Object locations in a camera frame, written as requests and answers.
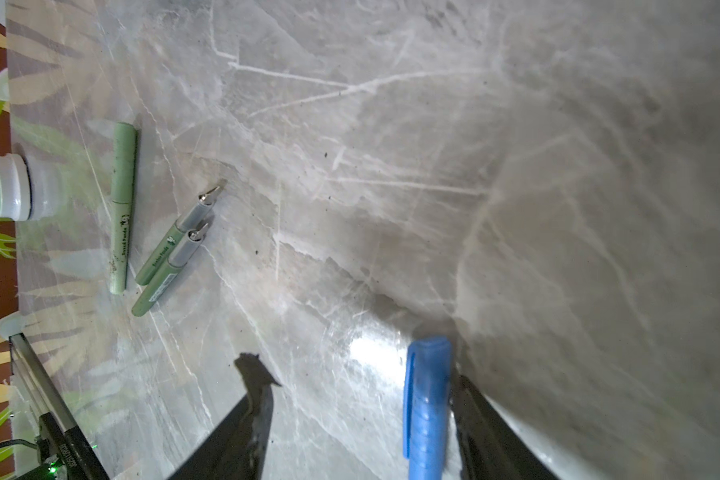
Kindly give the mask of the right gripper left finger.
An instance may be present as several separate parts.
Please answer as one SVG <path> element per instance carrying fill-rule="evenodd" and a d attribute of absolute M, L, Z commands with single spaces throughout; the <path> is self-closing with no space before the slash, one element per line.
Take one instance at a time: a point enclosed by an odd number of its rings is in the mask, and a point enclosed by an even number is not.
<path fill-rule="evenodd" d="M 259 393 L 247 393 L 170 479 L 261 479 L 274 399 L 269 385 Z"/>

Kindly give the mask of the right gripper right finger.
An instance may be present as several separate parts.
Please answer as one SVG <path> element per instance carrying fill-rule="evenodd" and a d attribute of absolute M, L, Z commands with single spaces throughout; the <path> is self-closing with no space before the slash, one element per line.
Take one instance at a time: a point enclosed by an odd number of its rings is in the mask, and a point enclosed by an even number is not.
<path fill-rule="evenodd" d="M 462 479 L 555 477 L 467 376 L 455 375 L 451 397 Z"/>

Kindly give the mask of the blue pen cap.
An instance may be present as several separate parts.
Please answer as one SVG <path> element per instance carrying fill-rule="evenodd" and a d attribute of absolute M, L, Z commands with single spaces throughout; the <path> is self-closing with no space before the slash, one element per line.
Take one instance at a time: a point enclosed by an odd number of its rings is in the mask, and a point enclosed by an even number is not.
<path fill-rule="evenodd" d="M 440 479 L 445 465 L 452 345 L 444 336 L 412 342 L 403 389 L 402 451 L 410 480 Z"/>

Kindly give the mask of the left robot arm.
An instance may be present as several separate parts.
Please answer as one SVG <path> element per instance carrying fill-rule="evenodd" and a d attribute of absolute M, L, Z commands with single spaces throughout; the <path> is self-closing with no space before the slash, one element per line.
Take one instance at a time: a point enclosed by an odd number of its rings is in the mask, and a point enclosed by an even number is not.
<path fill-rule="evenodd" d="M 11 396 L 0 420 L 16 416 L 18 432 L 0 441 L 0 463 L 31 453 L 28 467 L 8 479 L 107 479 L 95 447 L 84 435 L 38 355 L 22 333 L 9 337 Z"/>

